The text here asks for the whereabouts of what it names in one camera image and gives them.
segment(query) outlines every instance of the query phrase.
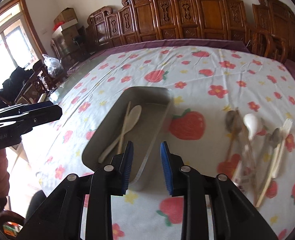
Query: white ceramic spoon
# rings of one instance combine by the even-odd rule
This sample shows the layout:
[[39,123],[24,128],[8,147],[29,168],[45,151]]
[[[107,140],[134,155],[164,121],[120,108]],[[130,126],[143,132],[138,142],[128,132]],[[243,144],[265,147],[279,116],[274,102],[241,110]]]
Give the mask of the white ceramic spoon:
[[[128,133],[133,129],[133,127],[138,122],[140,115],[141,115],[142,107],[141,106],[135,106],[131,109],[129,112],[129,115],[126,117],[126,129],[124,134]],[[101,153],[100,157],[98,158],[98,163],[103,163],[105,158],[109,155],[109,153],[114,149],[114,147],[118,144],[118,141],[120,140],[120,136],[118,136],[113,143],[110,144],[109,147],[107,147],[104,152]]]

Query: utensil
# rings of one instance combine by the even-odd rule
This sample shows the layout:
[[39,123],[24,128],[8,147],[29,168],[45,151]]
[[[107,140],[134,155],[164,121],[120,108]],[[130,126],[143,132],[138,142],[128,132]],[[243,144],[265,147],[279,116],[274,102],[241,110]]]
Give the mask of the utensil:
[[259,208],[262,201],[263,201],[263,198],[265,196],[265,193],[270,185],[270,182],[272,180],[272,172],[273,172],[273,169],[275,167],[275,164],[276,164],[276,161],[277,161],[277,157],[278,157],[278,154],[279,154],[279,151],[280,151],[280,147],[281,147],[281,140],[282,140],[282,137],[281,137],[281,132],[280,132],[280,128],[276,128],[271,136],[271,146],[273,147],[274,151],[273,151],[273,156],[272,156],[272,160],[271,160],[271,163],[270,163],[270,167],[268,169],[268,173],[267,173],[267,176],[265,177],[265,184],[262,184],[262,191],[260,190],[260,196],[258,197],[258,201],[257,203],[255,204],[255,207],[256,208]]
[[275,179],[277,175],[279,174],[280,167],[281,167],[281,160],[283,157],[284,153],[284,146],[285,146],[285,141],[287,136],[289,136],[289,132],[291,131],[293,122],[291,119],[286,119],[283,126],[281,127],[281,136],[282,136],[282,143],[281,143],[281,148],[280,152],[277,156],[276,164],[275,167],[273,168],[273,173],[272,173],[272,178]]
[[[138,122],[140,115],[141,115],[142,107],[140,105],[135,106],[131,109],[130,113],[128,114],[128,121],[126,122],[126,127],[124,134],[128,133],[133,129],[133,127],[136,125]],[[114,147],[118,144],[118,141],[120,140],[121,135],[118,136],[114,142],[110,144],[100,155],[98,158],[98,163],[103,163],[105,158],[109,155],[109,153],[114,149]]]

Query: gray tray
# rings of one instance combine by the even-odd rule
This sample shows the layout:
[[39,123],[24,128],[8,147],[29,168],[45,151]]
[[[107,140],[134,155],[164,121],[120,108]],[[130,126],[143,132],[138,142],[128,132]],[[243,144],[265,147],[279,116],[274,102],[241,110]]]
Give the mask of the gray tray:
[[103,164],[98,163],[98,157],[121,133],[129,101],[131,109],[141,105],[142,112],[135,127],[124,136],[122,150],[125,150],[128,140],[134,143],[129,189],[141,190],[153,171],[155,161],[160,161],[160,144],[166,140],[172,117],[172,93],[166,88],[130,87],[124,91],[84,149],[82,161],[93,171],[111,162],[118,146],[112,150]]

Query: chopstick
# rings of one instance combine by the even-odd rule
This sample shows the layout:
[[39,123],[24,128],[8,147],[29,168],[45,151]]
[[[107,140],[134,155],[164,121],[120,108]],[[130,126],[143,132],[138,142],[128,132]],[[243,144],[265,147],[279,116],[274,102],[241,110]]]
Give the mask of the chopstick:
[[128,106],[126,108],[126,115],[124,117],[124,122],[123,122],[122,131],[121,131],[121,135],[120,135],[120,141],[119,141],[119,145],[118,145],[117,154],[120,154],[122,152],[123,138],[124,138],[124,133],[126,130],[126,123],[127,123],[127,119],[128,119],[128,115],[129,115],[129,111],[130,111],[130,106],[131,106],[131,101],[128,103]]

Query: red object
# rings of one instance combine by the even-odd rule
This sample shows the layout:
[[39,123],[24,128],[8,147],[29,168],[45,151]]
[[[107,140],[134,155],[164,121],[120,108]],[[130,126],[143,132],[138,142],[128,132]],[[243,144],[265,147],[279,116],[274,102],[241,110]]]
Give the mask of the red object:
[[181,140],[198,140],[205,130],[205,119],[202,114],[186,109],[182,115],[175,115],[169,126],[169,131]]

